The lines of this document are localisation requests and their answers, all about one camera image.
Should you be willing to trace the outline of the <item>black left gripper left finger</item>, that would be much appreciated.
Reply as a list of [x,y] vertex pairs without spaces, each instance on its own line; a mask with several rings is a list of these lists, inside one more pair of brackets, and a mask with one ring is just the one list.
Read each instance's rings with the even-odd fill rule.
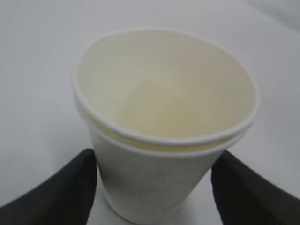
[[38,187],[0,209],[2,225],[85,225],[97,189],[94,151],[85,149]]

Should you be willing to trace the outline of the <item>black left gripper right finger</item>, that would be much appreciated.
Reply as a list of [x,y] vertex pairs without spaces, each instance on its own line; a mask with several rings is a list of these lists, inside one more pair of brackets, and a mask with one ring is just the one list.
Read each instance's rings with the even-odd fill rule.
[[214,201],[224,225],[298,225],[300,201],[228,151],[211,168]]

